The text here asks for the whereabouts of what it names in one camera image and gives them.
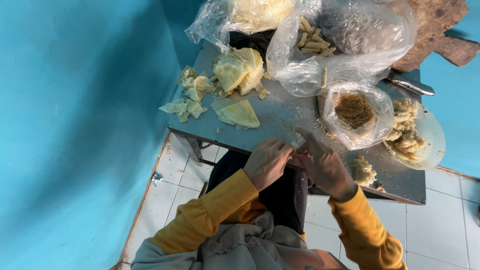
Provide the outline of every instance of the black plastic bag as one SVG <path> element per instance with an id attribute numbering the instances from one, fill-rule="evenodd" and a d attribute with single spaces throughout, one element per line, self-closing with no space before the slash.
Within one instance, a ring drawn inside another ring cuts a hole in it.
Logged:
<path id="1" fill-rule="evenodd" d="M 230 32 L 230 46 L 236 49 L 255 49 L 260 53 L 265 63 L 265 54 L 267 52 L 268 44 L 270 44 L 274 33 L 275 30 L 268 30 L 252 35 L 246 35 L 240 32 Z"/>

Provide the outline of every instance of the hand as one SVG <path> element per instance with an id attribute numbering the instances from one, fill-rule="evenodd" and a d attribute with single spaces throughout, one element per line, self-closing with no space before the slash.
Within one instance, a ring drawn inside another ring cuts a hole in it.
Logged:
<path id="1" fill-rule="evenodd" d="M 243 171 L 260 192 L 283 175 L 292 154 L 290 144 L 276 138 L 264 139 L 253 150 Z"/>
<path id="2" fill-rule="evenodd" d="M 296 127 L 305 139 L 293 158 L 300 161 L 310 178 L 319 188 L 335 200 L 346 202 L 357 192 L 357 185 L 345 169 L 337 152 L 315 139 L 312 132 Z"/>

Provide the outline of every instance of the right hand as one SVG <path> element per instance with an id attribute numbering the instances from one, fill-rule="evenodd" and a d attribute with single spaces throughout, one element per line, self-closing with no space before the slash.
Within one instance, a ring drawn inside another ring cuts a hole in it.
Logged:
<path id="1" fill-rule="evenodd" d="M 302 163 L 308 178 L 339 202 L 352 199 L 357 185 L 338 153 L 317 141 L 312 132 L 301 127 L 295 130 L 302 135 L 305 143 L 295 151 L 293 158 Z"/>

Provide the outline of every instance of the wooden cutting board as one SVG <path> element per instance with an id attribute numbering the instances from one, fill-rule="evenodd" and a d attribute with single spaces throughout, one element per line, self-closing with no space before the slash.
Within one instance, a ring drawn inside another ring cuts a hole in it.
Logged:
<path id="1" fill-rule="evenodd" d="M 412 71 L 420 67 L 432 51 L 459 67 L 468 64 L 477 55 L 480 50 L 478 42 L 444 34 L 467 14 L 465 0 L 406 1 L 417 20 L 417 41 L 404 57 L 392 64 L 393 69 Z"/>

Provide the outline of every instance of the stainless steel table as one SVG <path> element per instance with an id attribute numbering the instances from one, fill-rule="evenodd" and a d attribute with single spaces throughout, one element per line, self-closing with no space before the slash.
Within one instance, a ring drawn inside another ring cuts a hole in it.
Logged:
<path id="1" fill-rule="evenodd" d="M 208 42 L 204 43 L 195 65 L 197 73 L 202 71 L 213 76 L 212 60 L 219 52 Z M 405 77 L 420 80 L 420 71 L 415 70 Z M 229 96 L 232 100 L 248 99 L 260 121 L 260 127 L 256 129 L 237 129 L 220 121 L 215 111 L 210 107 L 213 96 L 207 95 L 203 100 L 203 107 L 208 111 L 203 113 L 198 120 L 189 117 L 186 123 L 180 123 L 175 114 L 171 114 L 168 129 L 175 134 L 189 153 L 191 159 L 201 166 L 202 163 L 214 165 L 214 163 L 202 159 L 199 141 L 211 143 L 241 153 L 250 154 L 255 146 L 264 138 L 276 137 L 286 142 L 293 140 L 302 142 L 300 135 L 294 131 L 294 126 L 300 125 L 313 131 L 315 136 L 327 146 L 336 150 L 346 167 L 350 169 L 350 163 L 358 156 L 365 159 L 377 171 L 377 181 L 372 185 L 382 183 L 386 193 L 382 193 L 370 187 L 362 187 L 367 197 L 372 199 L 388 199 L 392 201 L 422 205 L 425 204 L 425 171 L 418 171 L 406 167 L 387 151 L 383 144 L 375 145 L 368 149 L 347 150 L 341 143 L 336 142 L 325 134 L 325 129 L 318 123 L 320 117 L 318 112 L 317 97 L 300 98 L 287 93 L 278 81 L 262 79 L 262 84 L 270 91 L 270 95 L 260 100 L 257 93 L 240 96 L 238 91 Z M 392 98 L 409 97 L 421 102 L 421 95 L 414 94 L 386 80 L 380 81 L 377 86 Z M 289 162 L 289 167 L 302 170 L 300 164 L 295 161 Z M 309 188 L 311 195 L 325 195 L 319 188 Z"/>

